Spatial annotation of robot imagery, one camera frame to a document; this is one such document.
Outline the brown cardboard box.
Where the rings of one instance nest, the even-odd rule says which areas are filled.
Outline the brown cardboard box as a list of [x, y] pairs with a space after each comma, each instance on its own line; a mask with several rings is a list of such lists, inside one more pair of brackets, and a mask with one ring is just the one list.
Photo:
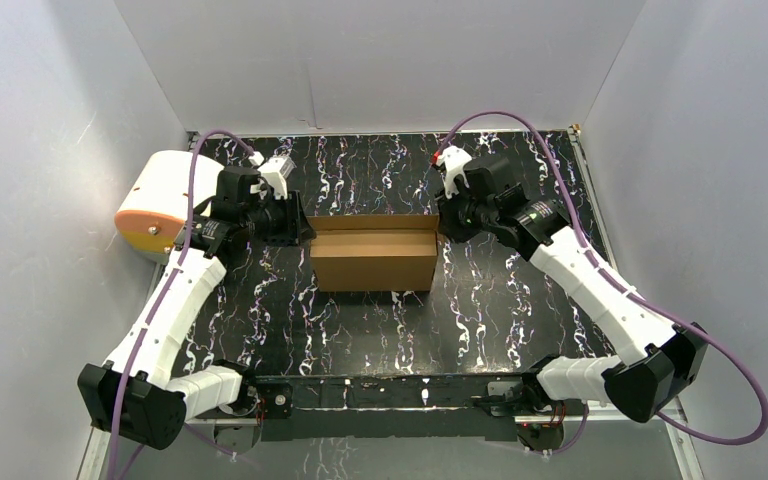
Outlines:
[[428, 292], [438, 261], [436, 214], [315, 216], [310, 261], [326, 293]]

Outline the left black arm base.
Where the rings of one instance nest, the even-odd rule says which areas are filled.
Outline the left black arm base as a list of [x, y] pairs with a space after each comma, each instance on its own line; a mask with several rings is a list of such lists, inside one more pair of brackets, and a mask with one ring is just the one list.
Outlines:
[[225, 420], [244, 422], [236, 427], [217, 425], [214, 446], [223, 455], [241, 459], [261, 442], [268, 417], [287, 418], [291, 392], [285, 392], [285, 385], [264, 383], [248, 367], [227, 360], [215, 362], [209, 370], [221, 379], [219, 400], [211, 411]]

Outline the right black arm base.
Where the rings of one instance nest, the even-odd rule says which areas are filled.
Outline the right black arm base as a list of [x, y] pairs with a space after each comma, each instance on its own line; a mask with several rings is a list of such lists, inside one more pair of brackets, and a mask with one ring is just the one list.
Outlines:
[[[516, 381], [495, 380], [487, 384], [487, 393], [473, 397], [472, 405], [496, 418], [530, 417], [516, 422], [517, 439], [528, 454], [544, 458], [569, 450], [583, 435], [590, 408], [586, 403], [573, 407], [569, 400], [553, 400], [538, 382], [536, 369], [530, 369]], [[579, 425], [570, 439], [564, 422], [569, 413], [581, 413]]]

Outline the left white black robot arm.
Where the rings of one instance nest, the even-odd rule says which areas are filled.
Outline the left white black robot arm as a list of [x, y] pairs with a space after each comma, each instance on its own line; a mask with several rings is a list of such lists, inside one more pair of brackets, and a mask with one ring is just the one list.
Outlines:
[[86, 364], [77, 386], [93, 427], [157, 450], [192, 418], [221, 409], [246, 416], [261, 396], [247, 368], [220, 360], [175, 378], [172, 368], [207, 297], [243, 243], [298, 247], [316, 234], [299, 193], [287, 186], [287, 157], [226, 167], [213, 195], [190, 206], [172, 244], [160, 285], [128, 334], [102, 365]]

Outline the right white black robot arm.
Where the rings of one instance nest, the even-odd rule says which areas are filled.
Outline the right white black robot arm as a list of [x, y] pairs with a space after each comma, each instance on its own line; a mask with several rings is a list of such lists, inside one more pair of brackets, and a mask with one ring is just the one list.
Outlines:
[[537, 362], [520, 389], [527, 409], [547, 414], [562, 401], [595, 401], [646, 423], [695, 380], [704, 340], [635, 303], [630, 286], [615, 288], [606, 278], [612, 268], [580, 245], [561, 202], [528, 199], [500, 155], [474, 158], [448, 147], [435, 166], [444, 184], [435, 197], [440, 232], [456, 243], [492, 234], [553, 280], [613, 346], [611, 356]]

